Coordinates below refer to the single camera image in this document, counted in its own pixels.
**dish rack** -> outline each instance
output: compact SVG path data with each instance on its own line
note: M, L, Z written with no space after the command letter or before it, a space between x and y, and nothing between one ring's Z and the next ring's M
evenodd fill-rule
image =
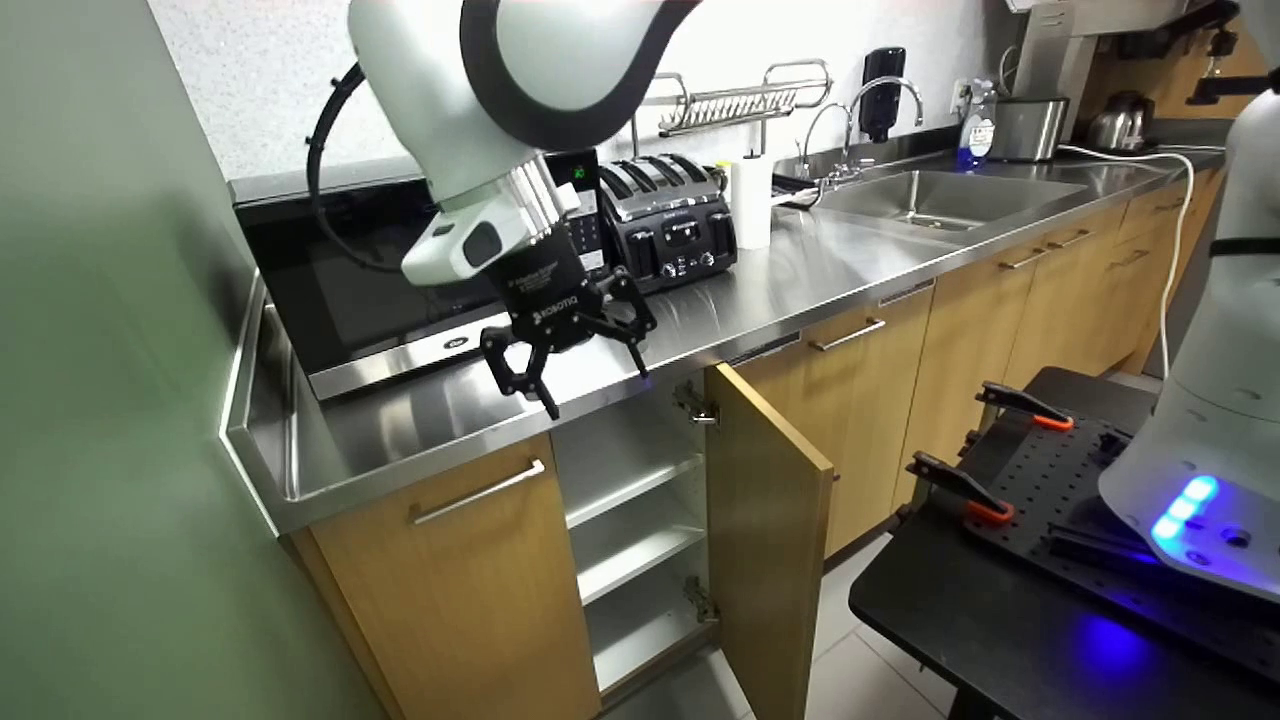
M677 137L693 130L763 124L790 115L796 109L819 109L831 93L828 59L785 59L768 64L758 84L686 93L680 71L650 75L650 88L672 84L677 93L650 93L649 109L660 113L654 134Z

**kitchen counter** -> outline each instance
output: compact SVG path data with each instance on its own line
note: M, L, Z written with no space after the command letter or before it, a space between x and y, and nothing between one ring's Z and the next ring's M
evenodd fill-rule
M1210 167L1224 151L1197 148L1193 160ZM660 320L644 341L650 375L634 375L628 354L608 341L550 356L549 387L559 400L559 424L654 385L696 379L707 363L773 347L831 312L920 288L1003 252L1034 227L1179 177L1172 165L1100 160L992 165L978 171L1041 177L1076 183L1078 194L985 223L967 233L964 245L920 242L823 209L780 209L773 245L743 249L727 278L650 298ZM538 406L494 391L485 360L461 360L319 406L288 360L288 341L270 326L270 307L245 326L226 444L281 532L347 511L549 430L556 430L556 420L549 420Z

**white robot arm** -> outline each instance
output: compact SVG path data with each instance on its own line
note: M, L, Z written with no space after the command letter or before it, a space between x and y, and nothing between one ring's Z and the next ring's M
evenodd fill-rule
M538 148L579 151L621 134L696 3L350 0L347 10L361 68L336 95L365 71L434 202L401 273L410 283L489 278L510 330L485 330L478 354L502 395L535 395L549 418L559 418L538 379L550 354L612 338L644 374L634 345L654 320L622 269L582 273ZM510 345L528 347L520 374L506 363Z
M1238 0L1280 64L1280 3ZM1280 71L1228 140L1206 288L1103 503L1193 578L1280 604Z

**floor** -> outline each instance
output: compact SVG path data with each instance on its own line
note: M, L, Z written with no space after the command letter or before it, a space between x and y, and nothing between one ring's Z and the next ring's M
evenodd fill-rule
M941 720L956 688L848 613L848 584L888 535L823 578L804 720ZM608 720L750 720L721 653L672 671Z

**green wall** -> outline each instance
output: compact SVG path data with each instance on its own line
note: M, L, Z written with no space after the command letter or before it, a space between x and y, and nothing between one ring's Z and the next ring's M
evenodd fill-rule
M245 288L149 3L0 3L0 716L375 716L214 441Z

